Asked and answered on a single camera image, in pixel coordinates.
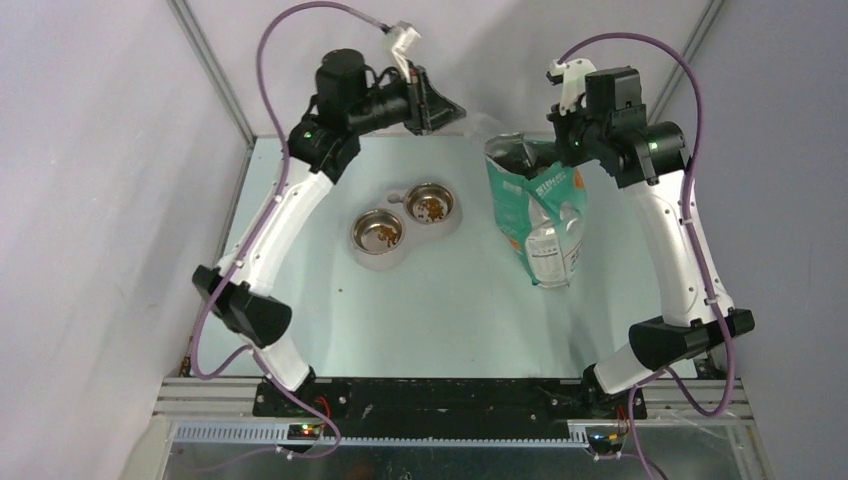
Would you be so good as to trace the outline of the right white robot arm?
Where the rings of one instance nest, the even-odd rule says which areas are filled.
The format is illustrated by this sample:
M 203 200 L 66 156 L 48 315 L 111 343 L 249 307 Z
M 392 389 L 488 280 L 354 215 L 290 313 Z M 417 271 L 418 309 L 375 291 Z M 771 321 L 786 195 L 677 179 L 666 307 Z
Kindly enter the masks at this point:
M 598 70 L 587 59 L 555 62 L 547 73 L 561 88 L 547 118 L 560 162 L 594 160 L 632 202 L 660 288 L 659 316 L 633 324 L 628 342 L 588 367 L 581 402 L 606 418 L 621 392 L 680 360 L 751 332 L 751 311 L 735 307 L 715 273 L 695 202 L 684 197 L 688 147 L 673 122 L 649 124 L 639 72 Z

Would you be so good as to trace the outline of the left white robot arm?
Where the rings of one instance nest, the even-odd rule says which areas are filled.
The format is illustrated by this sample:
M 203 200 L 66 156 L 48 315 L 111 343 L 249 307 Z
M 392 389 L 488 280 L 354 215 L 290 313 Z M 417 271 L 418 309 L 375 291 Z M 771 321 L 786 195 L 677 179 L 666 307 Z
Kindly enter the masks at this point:
M 279 269 L 306 220 L 360 153 L 363 135 L 400 124 L 423 136 L 467 112 L 439 93 L 426 69 L 408 60 L 374 73 L 354 49 L 327 53 L 315 94 L 283 138 L 279 178 L 247 230 L 215 266 L 200 265 L 192 282 L 203 298 L 200 318 L 215 315 L 277 382 L 278 404 L 304 416 L 316 403 L 313 368 L 288 330 L 292 309 L 271 295 Z

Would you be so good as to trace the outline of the teal pet food bag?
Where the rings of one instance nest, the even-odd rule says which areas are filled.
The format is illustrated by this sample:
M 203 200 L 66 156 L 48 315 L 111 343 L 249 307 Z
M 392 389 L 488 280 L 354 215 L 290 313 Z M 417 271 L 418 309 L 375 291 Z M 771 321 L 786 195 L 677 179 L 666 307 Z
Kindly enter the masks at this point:
M 579 171 L 563 165 L 552 141 L 520 133 L 483 144 L 497 228 L 531 283 L 568 286 L 577 269 L 587 214 Z

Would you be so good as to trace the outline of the clear plastic scoop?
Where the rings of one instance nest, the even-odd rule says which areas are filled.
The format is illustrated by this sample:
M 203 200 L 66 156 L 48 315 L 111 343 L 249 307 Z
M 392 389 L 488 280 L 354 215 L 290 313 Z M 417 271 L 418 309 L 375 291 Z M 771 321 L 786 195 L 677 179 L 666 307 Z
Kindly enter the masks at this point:
M 490 139 L 510 135 L 513 130 L 503 122 L 487 114 L 476 112 L 461 121 L 461 132 L 465 139 L 476 145 L 484 145 Z

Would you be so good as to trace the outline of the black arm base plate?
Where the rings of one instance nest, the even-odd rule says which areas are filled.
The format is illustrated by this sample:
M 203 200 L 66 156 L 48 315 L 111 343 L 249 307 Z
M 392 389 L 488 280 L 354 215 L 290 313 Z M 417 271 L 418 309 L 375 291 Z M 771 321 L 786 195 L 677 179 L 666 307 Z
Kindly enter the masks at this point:
M 323 377 L 292 402 L 270 381 L 256 390 L 259 418 L 325 414 L 348 440 L 574 440 L 581 420 L 646 418 L 643 398 L 607 395 L 573 379 Z

